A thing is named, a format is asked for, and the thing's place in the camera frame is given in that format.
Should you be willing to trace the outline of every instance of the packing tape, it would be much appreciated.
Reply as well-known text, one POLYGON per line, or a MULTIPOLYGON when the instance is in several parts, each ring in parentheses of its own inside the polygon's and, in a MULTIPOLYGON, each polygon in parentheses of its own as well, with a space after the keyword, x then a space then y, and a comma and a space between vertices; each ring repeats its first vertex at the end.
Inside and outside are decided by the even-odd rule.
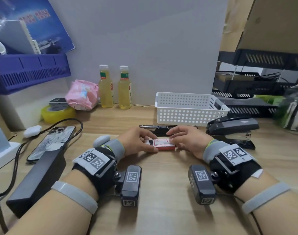
POLYGON ((44 121, 55 124, 67 118, 76 118, 76 110, 70 106, 46 106, 41 110, 44 121))

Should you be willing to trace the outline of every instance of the purple plastic basket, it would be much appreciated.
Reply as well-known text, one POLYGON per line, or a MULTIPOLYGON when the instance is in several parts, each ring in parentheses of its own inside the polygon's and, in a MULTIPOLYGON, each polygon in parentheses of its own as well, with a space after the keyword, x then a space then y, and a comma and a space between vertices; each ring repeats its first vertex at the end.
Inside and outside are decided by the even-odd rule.
POLYGON ((70 75, 65 54, 0 55, 0 94, 70 75))

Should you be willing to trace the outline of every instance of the blue poster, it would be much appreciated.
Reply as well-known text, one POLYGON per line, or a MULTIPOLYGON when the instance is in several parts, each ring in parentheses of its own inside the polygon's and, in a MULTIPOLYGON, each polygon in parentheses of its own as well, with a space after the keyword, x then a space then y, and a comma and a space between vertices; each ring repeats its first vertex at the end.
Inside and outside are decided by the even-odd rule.
POLYGON ((21 20, 43 54, 62 54, 75 47, 48 0, 0 0, 0 19, 21 20))

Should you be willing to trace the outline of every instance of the black wrist brace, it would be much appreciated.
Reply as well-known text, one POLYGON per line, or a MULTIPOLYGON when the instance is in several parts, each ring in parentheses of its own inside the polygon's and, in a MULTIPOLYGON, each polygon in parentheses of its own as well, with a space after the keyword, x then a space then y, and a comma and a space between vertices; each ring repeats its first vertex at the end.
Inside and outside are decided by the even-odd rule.
MULTIPOLYGON (((113 176, 116 172, 117 163, 115 160, 115 155, 111 150, 103 147, 97 147, 95 148, 95 150, 104 154, 106 157, 110 159, 107 163, 101 166, 101 168, 97 171, 96 174, 92 175, 90 172, 88 172, 83 166, 79 165, 78 163, 74 164, 72 170, 74 169, 79 170, 84 175, 86 175, 88 179, 92 182, 94 187, 96 188, 99 196, 101 196, 106 191, 108 191, 112 186, 114 186, 113 176)), ((88 155, 89 154, 85 152, 80 157, 85 158, 88 155)))
POLYGON ((231 193, 235 193, 235 191, 259 169, 261 169, 261 166, 254 160, 233 166, 230 161, 221 153, 217 154, 210 162, 210 170, 217 172, 221 177, 221 180, 217 183, 217 185, 221 189, 231 193), (232 174, 229 174, 226 168, 224 168, 224 166, 222 166, 216 158, 221 160, 221 162, 232 172, 232 174))

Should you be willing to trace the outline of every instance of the pink plastic bag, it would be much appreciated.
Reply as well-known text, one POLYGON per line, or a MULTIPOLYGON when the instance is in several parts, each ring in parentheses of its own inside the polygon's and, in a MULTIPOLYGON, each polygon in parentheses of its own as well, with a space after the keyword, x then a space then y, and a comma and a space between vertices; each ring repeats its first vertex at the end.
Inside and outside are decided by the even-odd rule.
POLYGON ((98 103, 98 91, 98 84, 75 80, 65 99, 76 110, 92 110, 98 103))

